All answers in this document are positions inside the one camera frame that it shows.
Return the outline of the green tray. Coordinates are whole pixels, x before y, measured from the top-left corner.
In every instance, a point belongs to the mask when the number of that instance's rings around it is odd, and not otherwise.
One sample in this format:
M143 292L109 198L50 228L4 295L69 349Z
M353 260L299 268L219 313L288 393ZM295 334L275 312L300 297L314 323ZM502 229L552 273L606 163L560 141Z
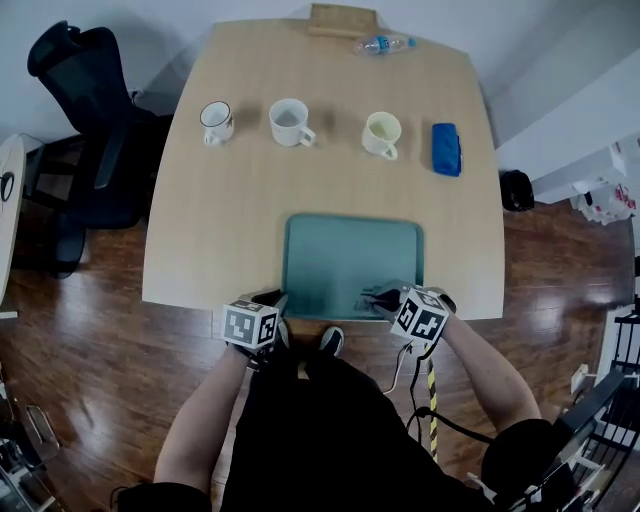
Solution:
M288 317L380 321L362 295L392 280L423 283L419 225L310 213L287 220L281 288Z

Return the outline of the cluttered equipment shelf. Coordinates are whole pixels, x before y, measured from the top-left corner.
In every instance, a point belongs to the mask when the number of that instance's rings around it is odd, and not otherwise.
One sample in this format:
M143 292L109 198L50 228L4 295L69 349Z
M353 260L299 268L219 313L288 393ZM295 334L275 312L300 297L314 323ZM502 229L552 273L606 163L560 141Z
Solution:
M56 496L41 478L44 461L20 421L0 362L0 512L56 512Z

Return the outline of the black office chair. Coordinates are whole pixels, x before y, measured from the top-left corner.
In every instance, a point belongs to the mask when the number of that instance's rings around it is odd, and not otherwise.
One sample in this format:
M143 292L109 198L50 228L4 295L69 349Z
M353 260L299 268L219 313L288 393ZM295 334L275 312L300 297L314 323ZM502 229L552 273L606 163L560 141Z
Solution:
M51 209L44 254L22 268L64 279L77 268L87 230L120 230L148 219L155 177L171 126L134 104L113 32L67 21L47 29L27 59L76 135L27 154L24 198Z

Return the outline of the black metal rack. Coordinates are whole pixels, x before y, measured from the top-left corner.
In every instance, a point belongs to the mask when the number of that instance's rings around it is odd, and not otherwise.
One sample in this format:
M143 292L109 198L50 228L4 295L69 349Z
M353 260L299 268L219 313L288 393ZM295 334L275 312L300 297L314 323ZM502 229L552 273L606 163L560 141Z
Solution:
M572 406L554 423L556 460L509 512L596 512L640 451L640 296L608 314L598 370L571 390Z

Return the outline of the round white side table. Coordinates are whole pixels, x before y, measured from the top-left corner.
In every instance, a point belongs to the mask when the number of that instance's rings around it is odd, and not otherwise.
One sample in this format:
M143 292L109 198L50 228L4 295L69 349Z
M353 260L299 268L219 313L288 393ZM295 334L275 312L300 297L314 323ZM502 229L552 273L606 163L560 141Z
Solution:
M26 151L22 137L11 135L0 145L0 176L14 173L15 182L8 202L0 200L0 305L3 302L11 270L14 244L21 211Z

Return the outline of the white mug with dark rim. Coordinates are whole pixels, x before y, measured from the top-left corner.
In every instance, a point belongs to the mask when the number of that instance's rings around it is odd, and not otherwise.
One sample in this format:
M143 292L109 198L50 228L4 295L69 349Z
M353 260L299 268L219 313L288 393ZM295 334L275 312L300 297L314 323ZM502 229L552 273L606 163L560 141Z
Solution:
M234 134L234 119L231 108L224 101L206 105L200 114L204 129L204 144L217 147L228 141Z

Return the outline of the wooden box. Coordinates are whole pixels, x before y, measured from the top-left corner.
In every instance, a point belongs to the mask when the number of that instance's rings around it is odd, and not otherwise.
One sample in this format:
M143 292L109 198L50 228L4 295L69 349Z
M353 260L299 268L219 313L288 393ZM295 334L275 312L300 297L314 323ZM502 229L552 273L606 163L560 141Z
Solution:
M335 4L311 5L308 33L312 36L358 39L378 29L375 10Z

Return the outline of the silver metal frame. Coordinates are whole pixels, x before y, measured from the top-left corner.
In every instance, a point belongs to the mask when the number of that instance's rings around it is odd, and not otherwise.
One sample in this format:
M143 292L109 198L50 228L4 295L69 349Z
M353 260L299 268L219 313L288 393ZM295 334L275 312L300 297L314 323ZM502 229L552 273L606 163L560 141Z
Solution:
M40 406L26 405L25 412L39 442L36 451L39 453L42 463L48 463L60 453L61 443L48 415Z

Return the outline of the person's left forearm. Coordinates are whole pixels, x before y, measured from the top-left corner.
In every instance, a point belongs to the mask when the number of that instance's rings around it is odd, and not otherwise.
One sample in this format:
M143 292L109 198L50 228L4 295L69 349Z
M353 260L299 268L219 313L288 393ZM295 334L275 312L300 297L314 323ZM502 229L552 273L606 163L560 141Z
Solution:
M178 483L204 493L210 491L247 363L247 356L227 346L182 405L158 457L156 483Z

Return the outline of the clear plastic water bottle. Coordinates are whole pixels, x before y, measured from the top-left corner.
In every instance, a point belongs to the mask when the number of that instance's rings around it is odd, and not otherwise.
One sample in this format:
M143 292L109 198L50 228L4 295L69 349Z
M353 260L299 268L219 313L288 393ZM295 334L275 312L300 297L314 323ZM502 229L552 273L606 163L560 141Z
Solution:
M417 46L415 38L403 34L367 36L354 45L356 55L386 55L406 51Z

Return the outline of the black trash bin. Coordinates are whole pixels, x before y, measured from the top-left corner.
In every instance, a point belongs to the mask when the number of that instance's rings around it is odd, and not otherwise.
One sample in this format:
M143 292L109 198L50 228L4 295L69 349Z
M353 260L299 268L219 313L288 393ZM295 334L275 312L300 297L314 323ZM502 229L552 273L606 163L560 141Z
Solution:
M524 212L534 208L535 200L529 177L520 170L499 175L502 206L506 211Z

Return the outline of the person's shoe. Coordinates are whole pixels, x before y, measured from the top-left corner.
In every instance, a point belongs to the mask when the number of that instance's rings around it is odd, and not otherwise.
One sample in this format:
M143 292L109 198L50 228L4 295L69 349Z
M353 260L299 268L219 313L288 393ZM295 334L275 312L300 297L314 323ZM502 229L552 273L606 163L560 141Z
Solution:
M336 358L340 355L344 347L345 335L343 330L337 326L329 327L323 334L320 345L319 354L322 357Z

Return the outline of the plain white mug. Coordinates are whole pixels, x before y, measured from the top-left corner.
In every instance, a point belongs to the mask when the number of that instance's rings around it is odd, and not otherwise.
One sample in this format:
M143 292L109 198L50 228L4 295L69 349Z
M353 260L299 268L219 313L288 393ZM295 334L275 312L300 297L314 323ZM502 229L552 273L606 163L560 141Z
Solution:
M286 98L275 102L269 110L275 142L283 147L313 147L316 134L308 127L308 117L307 106L298 99Z

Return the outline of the person's black shirt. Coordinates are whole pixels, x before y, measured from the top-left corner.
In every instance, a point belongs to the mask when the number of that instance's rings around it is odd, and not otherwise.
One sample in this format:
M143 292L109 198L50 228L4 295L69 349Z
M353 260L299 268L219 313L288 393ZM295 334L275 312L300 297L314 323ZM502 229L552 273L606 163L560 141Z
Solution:
M367 375L319 351L305 378L299 369L284 354L254 375L208 493L153 477L122 490L118 512L498 512L556 459L551 424L521 421L496 434L481 487L470 488L409 435Z

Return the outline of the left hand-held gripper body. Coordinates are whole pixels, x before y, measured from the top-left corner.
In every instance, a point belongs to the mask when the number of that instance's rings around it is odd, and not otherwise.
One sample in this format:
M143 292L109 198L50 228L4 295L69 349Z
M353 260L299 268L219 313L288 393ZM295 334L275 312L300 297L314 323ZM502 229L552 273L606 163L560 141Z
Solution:
M264 361L281 343L289 347L289 333L274 307L238 298L223 306L221 337L250 361Z

